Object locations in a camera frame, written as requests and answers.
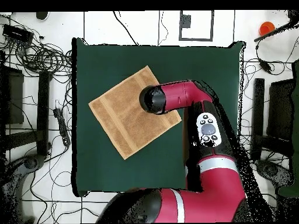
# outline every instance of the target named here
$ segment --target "silver band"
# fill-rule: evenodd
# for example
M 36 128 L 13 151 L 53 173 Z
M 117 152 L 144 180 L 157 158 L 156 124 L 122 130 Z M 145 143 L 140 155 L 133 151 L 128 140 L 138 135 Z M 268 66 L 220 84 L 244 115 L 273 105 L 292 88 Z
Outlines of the silver band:
M 178 206 L 178 223 L 184 223 L 185 222 L 185 210 L 184 210 L 183 198 L 176 190 L 173 190 L 173 189 L 171 189 L 171 190 L 175 194 L 176 204 Z
M 216 168 L 232 169 L 238 172 L 235 162 L 225 157 L 214 157 L 214 158 L 206 159 L 200 162 L 199 166 L 200 166 L 201 173 Z

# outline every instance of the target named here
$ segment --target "white tile floor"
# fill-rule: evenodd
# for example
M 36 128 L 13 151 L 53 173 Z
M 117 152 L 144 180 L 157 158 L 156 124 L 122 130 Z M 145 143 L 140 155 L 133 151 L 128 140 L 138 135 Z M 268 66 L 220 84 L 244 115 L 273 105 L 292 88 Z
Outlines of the white tile floor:
M 200 15 L 200 11 L 192 13 L 192 15 Z M 253 39 L 258 36 L 258 28 L 264 21 L 271 21 L 276 27 L 279 27 L 287 23 L 287 12 L 278 10 L 215 10 L 214 15 L 214 38 L 213 42 L 202 41 L 179 41 L 179 11 L 145 11 L 145 12 L 116 12 L 116 15 L 128 28 L 129 32 L 140 45 L 152 45 L 156 46 L 162 40 L 161 45 L 168 46 L 229 46 L 234 41 L 245 41 L 246 49 L 244 53 L 244 60 L 250 60 L 256 58 L 255 55 L 255 43 Z M 29 26 L 31 29 L 35 29 L 44 36 L 44 43 L 53 43 L 59 46 L 63 52 L 67 52 L 71 49 L 71 39 L 73 37 L 82 37 L 88 44 L 133 44 L 132 40 L 128 36 L 125 29 L 115 19 L 113 12 L 51 12 L 48 19 L 44 22 L 39 21 L 35 17 L 35 13 L 14 13 L 12 19 L 17 20 L 23 25 Z M 0 23 L 7 23 L 6 19 L 0 18 Z M 275 37 L 268 38 L 260 43 L 259 56 L 264 60 L 269 61 L 286 61 L 291 53 L 293 45 L 299 31 L 290 30 L 284 33 L 278 34 Z M 3 36 L 0 35 L 0 41 L 3 41 Z M 293 55 L 288 60 L 293 62 L 299 58 L 299 49 L 295 48 Z M 253 61 L 248 65 L 256 65 L 259 69 L 259 65 Z M 275 73 L 282 70 L 281 65 L 275 67 Z M 254 68 L 248 67 L 247 73 L 253 72 Z M 251 79 L 248 88 L 246 89 L 246 95 L 252 96 L 252 85 L 255 78 L 265 78 L 265 100 L 268 99 L 269 86 L 271 82 L 279 81 L 282 79 L 292 78 L 292 73 L 287 69 L 279 76 L 269 75 L 263 71 L 259 71 L 254 74 Z M 23 96 L 33 96 L 37 100 L 37 83 L 36 78 L 25 78 Z M 56 100 L 63 102 L 65 93 L 65 85 L 62 85 L 52 80 L 50 85 L 50 107 L 55 107 Z M 32 103 L 31 99 L 25 99 L 24 102 Z M 252 106 L 251 100 L 244 97 L 243 111 L 249 109 Z M 265 123 L 264 131 L 267 126 L 267 103 L 265 103 Z M 36 106 L 24 105 L 25 113 L 28 115 L 33 128 L 36 127 Z M 71 114 L 65 113 L 66 121 L 71 118 Z M 58 129 L 57 120 L 50 116 L 49 128 Z M 251 111 L 244 114 L 243 118 L 249 122 L 243 121 L 244 126 L 250 126 L 251 124 Z M 22 125 L 14 125 L 15 128 L 30 128 L 27 121 L 24 121 Z M 248 134 L 246 127 L 242 128 L 243 134 Z M 58 135 L 57 131 L 49 131 L 49 140 L 53 140 Z M 11 160 L 17 159 L 22 156 L 28 149 L 33 148 L 35 145 L 26 145 L 17 149 L 12 149 L 11 154 L 7 152 Z M 61 138 L 56 138 L 53 145 L 53 155 L 59 154 L 64 150 L 61 142 Z M 55 168 L 51 170 L 52 177 L 55 178 L 59 173 L 63 171 L 71 171 L 71 148 L 65 153 L 56 164 Z M 41 179 L 52 167 L 57 159 L 53 160 L 51 164 L 45 164 L 36 173 L 35 181 Z M 258 181 L 260 190 L 262 193 L 274 194 L 273 186 L 270 182 L 259 177 L 255 174 Z M 25 215 L 34 215 L 36 221 L 45 209 L 45 204 L 36 200 L 31 194 L 29 185 L 32 181 L 32 174 L 29 175 L 23 186 L 23 199 L 27 200 L 23 202 L 23 209 Z M 67 185 L 70 183 L 70 175 L 63 173 L 56 180 L 57 184 Z M 102 209 L 116 193 L 109 192 L 91 192 L 87 197 L 77 198 L 73 195 L 71 186 L 58 187 L 53 186 L 53 193 L 51 195 L 51 189 L 53 182 L 49 174 L 43 177 L 34 187 L 33 191 L 42 199 L 51 201 L 67 201 L 56 202 L 55 218 L 64 212 L 72 212 L 81 208 L 81 204 L 84 208 L 90 209 L 96 214 L 100 214 Z M 265 196 L 271 205 L 275 206 L 274 200 Z M 46 213 L 41 218 L 40 222 L 53 223 L 51 215 L 51 203 L 48 203 Z M 62 215 L 59 217 L 59 223 L 94 223 L 96 217 L 87 210 L 79 211 L 70 215 Z

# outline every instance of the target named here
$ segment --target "floor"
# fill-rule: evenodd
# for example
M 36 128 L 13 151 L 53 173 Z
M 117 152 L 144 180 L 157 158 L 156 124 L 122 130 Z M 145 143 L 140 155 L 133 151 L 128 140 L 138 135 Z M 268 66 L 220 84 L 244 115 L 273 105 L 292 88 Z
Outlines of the floor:
M 204 23 L 193 31 L 193 37 L 206 38 L 208 36 L 206 30 L 209 28 L 210 22 L 205 21 L 205 14 L 201 11 L 184 11 L 184 15 L 197 16 L 198 20 Z M 249 83 L 246 88 L 246 96 L 243 96 L 243 112 L 252 107 L 252 85 L 255 78 L 265 78 L 265 101 L 268 99 L 269 85 L 271 82 L 280 81 L 282 79 L 292 78 L 292 73 L 289 69 L 285 69 L 283 73 L 277 76 L 269 75 L 262 70 L 256 63 L 255 43 L 253 39 L 258 37 L 259 26 L 265 22 L 270 21 L 276 27 L 279 27 L 288 22 L 287 12 L 283 10 L 215 10 L 214 11 L 214 28 L 213 41 L 179 41 L 179 11 L 145 11 L 145 12 L 116 12 L 116 16 L 128 28 L 130 34 L 139 45 L 152 46 L 220 46 L 227 47 L 233 41 L 245 41 L 246 49 L 244 52 L 244 65 L 246 73 L 249 76 Z M 51 12 L 48 19 L 39 21 L 35 17 L 35 13 L 13 13 L 11 18 L 19 23 L 35 29 L 44 36 L 43 43 L 52 43 L 59 46 L 64 53 L 71 49 L 71 39 L 73 37 L 84 38 L 88 44 L 133 44 L 133 41 L 116 20 L 113 12 Z M 8 23 L 4 18 L 0 17 L 0 23 Z M 292 55 L 291 51 L 294 47 L 296 38 L 298 37 L 297 30 L 288 30 L 274 37 L 267 38 L 260 43 L 258 50 L 259 56 L 268 61 L 284 61 L 293 62 L 299 58 L 299 49 L 295 48 Z M 13 64 L 15 57 L 11 56 L 11 66 L 16 68 Z M 276 74 L 283 70 L 281 64 L 275 64 L 274 72 Z M 247 84 L 248 79 L 244 76 L 244 85 Z M 66 76 L 60 76 L 59 80 L 63 82 L 67 80 Z M 26 77 L 23 88 L 24 103 L 33 103 L 32 98 L 37 100 L 37 78 Z M 62 104 L 65 95 L 65 84 L 52 80 L 50 85 L 50 107 Z M 36 113 L 37 107 L 25 104 L 23 106 L 24 112 L 27 114 L 33 128 L 36 128 Z M 64 112 L 64 118 L 68 121 L 71 118 L 71 107 L 69 112 Z M 264 131 L 267 126 L 267 103 L 265 103 L 265 123 Z M 49 140 L 52 141 L 59 135 L 58 122 L 53 116 L 49 116 Z M 242 116 L 242 134 L 249 135 L 251 126 L 251 111 L 249 110 Z M 12 125 L 11 128 L 30 128 L 28 122 L 25 120 L 22 125 Z M 11 130 L 11 133 L 19 132 L 20 130 Z M 29 149 L 34 152 L 35 144 L 25 145 L 20 148 L 12 149 L 7 152 L 6 157 L 10 160 L 15 160 L 25 154 Z M 64 150 L 60 137 L 53 141 L 52 156 L 60 154 Z M 40 170 L 36 172 L 34 180 L 33 191 L 36 195 L 48 202 L 47 210 L 41 217 L 40 222 L 52 224 L 54 222 L 51 217 L 51 208 L 55 209 L 55 219 L 58 223 L 94 223 L 98 214 L 101 213 L 107 202 L 116 195 L 110 192 L 90 192 L 89 195 L 83 198 L 77 198 L 72 193 L 70 185 L 71 171 L 71 148 L 63 154 L 59 159 L 53 159 L 46 163 Z M 281 158 L 281 155 L 276 154 L 273 158 Z M 283 166 L 287 167 L 287 161 L 283 161 Z M 269 181 L 261 178 L 254 171 L 256 179 L 262 193 L 269 193 L 274 195 L 274 188 Z M 35 198 L 29 191 L 30 183 L 33 175 L 30 174 L 23 186 L 23 210 L 27 216 L 35 216 L 36 221 L 43 213 L 45 204 Z M 270 205 L 275 206 L 274 199 L 264 196 L 265 200 Z

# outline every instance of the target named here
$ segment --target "tangled wires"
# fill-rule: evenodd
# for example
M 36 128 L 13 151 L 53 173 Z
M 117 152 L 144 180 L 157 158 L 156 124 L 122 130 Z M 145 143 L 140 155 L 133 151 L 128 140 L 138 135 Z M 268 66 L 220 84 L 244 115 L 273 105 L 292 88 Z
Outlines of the tangled wires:
M 31 72 L 49 71 L 53 75 L 57 72 L 66 72 L 66 68 L 71 68 L 70 53 L 65 55 L 62 50 L 53 47 L 52 44 L 18 45 L 15 49 L 15 55 L 19 63 Z

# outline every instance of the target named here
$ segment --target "black cable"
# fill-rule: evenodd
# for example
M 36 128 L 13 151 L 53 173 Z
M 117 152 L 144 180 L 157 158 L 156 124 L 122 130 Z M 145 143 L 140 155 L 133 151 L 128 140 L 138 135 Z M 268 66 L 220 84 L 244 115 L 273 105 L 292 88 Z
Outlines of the black cable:
M 48 208 L 48 204 L 43 199 L 41 199 L 40 197 L 38 197 L 37 195 L 35 195 L 35 193 L 32 191 L 32 184 L 33 184 L 34 180 L 35 180 L 35 171 L 33 173 L 33 180 L 32 180 L 32 182 L 30 184 L 30 189 L 29 190 L 31 191 L 31 193 L 32 193 L 33 196 L 35 196 L 39 200 L 42 200 L 45 203 L 45 205 L 46 205 L 46 208 L 44 209 L 44 212 L 40 215 L 40 217 L 39 217 L 39 219 L 38 219 L 38 221 L 36 223 L 36 224 L 39 224 L 41 217 L 44 215 L 44 213 L 46 212 L 46 210 Z
M 64 149 L 64 151 L 61 152 L 59 155 L 52 157 L 51 160 L 55 159 L 56 157 L 58 157 L 58 156 L 60 156 L 60 155 L 63 155 L 67 150 L 68 150 L 68 147 L 66 147 L 66 148 Z M 49 172 L 47 172 L 42 178 L 40 178 L 34 185 L 32 185 L 32 187 L 34 187 L 39 181 L 41 181 L 41 180 L 42 180 L 48 173 L 49 173 Z M 23 197 L 28 191 L 30 191 L 30 189 L 28 189 L 27 191 L 25 191 L 25 192 L 22 194 L 22 197 Z
M 128 35 L 130 36 L 130 38 L 132 39 L 132 41 L 134 42 L 135 45 L 138 45 L 138 43 L 135 42 L 135 40 L 133 39 L 132 35 L 129 33 L 129 31 L 127 30 L 127 28 L 125 27 L 125 25 L 119 20 L 119 18 L 117 18 L 115 11 L 113 11 L 113 14 L 116 18 L 116 20 L 124 27 L 124 29 L 127 31 Z
M 163 15 L 164 15 L 164 10 L 163 10 L 162 17 L 161 17 L 161 24 L 162 24 L 163 27 L 166 29 L 166 31 L 167 31 L 167 35 L 166 35 L 165 39 L 163 39 L 163 40 L 161 40 L 161 42 L 159 42 L 159 46 L 160 46 L 160 44 L 161 44 L 163 41 L 165 41 L 165 40 L 167 39 L 167 36 L 168 36 L 168 29 L 164 26 L 164 24 L 163 24 L 163 22 L 162 22 L 162 20 L 163 20 Z
M 276 197 L 274 197 L 273 195 L 269 194 L 269 193 L 262 193 L 262 195 L 267 195 L 267 196 L 270 196 L 272 197 L 273 199 L 277 200 Z
M 294 49 L 295 49 L 295 47 L 296 47 L 296 43 L 299 44 L 298 39 L 299 39 L 299 36 L 298 36 L 298 38 L 296 39 L 296 41 L 295 41 L 295 43 L 294 43 L 293 49 L 292 49 L 292 51 L 291 51 L 291 54 L 288 56 L 287 61 L 290 59 L 290 57 L 291 57 L 291 55 L 292 55 L 292 53 L 293 53 L 293 51 L 294 51 Z
M 298 43 L 298 39 L 299 39 L 299 36 L 297 37 L 297 39 L 296 39 L 296 41 L 295 41 L 295 43 L 294 43 L 293 49 L 292 49 L 290 55 L 288 56 L 287 61 L 290 59 L 291 55 L 293 54 L 293 51 L 294 51 L 294 49 L 295 49 L 295 45 L 296 45 L 296 43 Z M 282 74 L 282 73 L 284 72 L 284 70 L 285 70 L 286 67 L 291 71 L 291 69 L 287 66 L 287 61 L 286 61 L 286 62 L 282 62 L 282 61 L 271 61 L 271 62 L 270 62 L 270 61 L 265 61 L 265 60 L 261 59 L 261 58 L 259 57 L 259 55 L 258 55 L 259 43 L 260 43 L 261 41 L 262 41 L 262 40 L 260 40 L 260 41 L 258 42 L 258 44 L 256 45 L 256 47 L 255 47 L 255 50 L 256 50 L 256 57 L 258 58 L 258 60 L 259 60 L 259 62 L 260 62 L 260 66 L 261 66 L 266 72 L 268 72 L 268 73 L 271 74 L 271 75 L 280 75 L 280 74 Z M 271 67 L 270 67 L 270 64 L 271 64 L 271 63 L 279 63 L 279 64 L 282 64 L 282 65 L 283 65 L 283 70 L 282 70 L 280 73 L 276 73 L 276 74 L 272 73 L 272 72 L 275 70 L 275 66 L 272 64 L 272 65 L 273 65 L 273 69 L 271 69 Z
M 38 141 L 38 139 L 37 139 L 37 135 L 36 135 L 36 132 L 35 132 L 35 130 L 33 129 L 33 127 L 32 127 L 32 125 L 31 125 L 31 123 L 30 123 L 30 121 L 29 121 L 29 119 L 28 119 L 28 116 L 27 116 L 27 114 L 23 111 L 23 109 L 21 109 L 20 107 L 18 107 L 17 105 L 15 105 L 15 104 L 13 104 L 12 102 L 11 102 L 11 104 L 13 105 L 13 106 L 15 106 L 16 108 L 18 108 L 18 109 L 20 109 L 22 112 L 23 112 L 23 114 L 25 114 L 25 117 L 27 118 L 27 121 L 28 121 L 28 123 L 29 123 L 29 125 L 30 125 L 30 127 L 31 127 L 31 130 L 33 131 L 33 133 L 34 133 L 34 136 L 35 136 L 35 139 L 36 139 L 36 142 Z
M 68 171 L 62 171 L 62 172 L 60 172 L 60 173 L 58 173 L 57 174 L 57 176 L 55 177 L 55 179 L 53 180 L 52 179 L 52 177 L 51 177 L 51 179 L 52 179 L 52 181 L 53 181 L 53 184 L 52 184 L 52 189 L 51 189 L 51 216 L 52 216 L 52 218 L 53 218 L 53 222 L 55 222 L 55 210 L 56 210 L 56 207 L 55 207 L 55 209 L 53 209 L 53 207 L 54 207 L 54 204 L 53 204 L 53 188 L 54 188 L 54 185 L 57 185 L 57 186 L 59 186 L 59 187 L 66 187 L 66 186 L 69 186 L 71 183 L 69 183 L 68 185 L 58 185 L 55 181 L 56 181 L 56 179 L 59 177 L 59 175 L 61 175 L 61 174 L 63 174 L 63 173 L 69 173 L 69 174 L 71 174 L 70 172 L 68 172 Z
M 72 211 L 72 212 L 65 212 L 65 213 L 62 213 L 59 215 L 59 217 L 55 220 L 54 224 L 57 223 L 58 219 L 63 216 L 63 215 L 70 215 L 70 214 L 74 214 L 74 213 L 77 213 L 79 211 L 82 211 L 83 209 L 87 210 L 89 213 L 91 213 L 92 215 L 96 216 L 96 217 L 99 217 L 99 215 L 93 213 L 90 209 L 88 208 L 81 208 L 81 209 L 77 209 L 76 211 Z

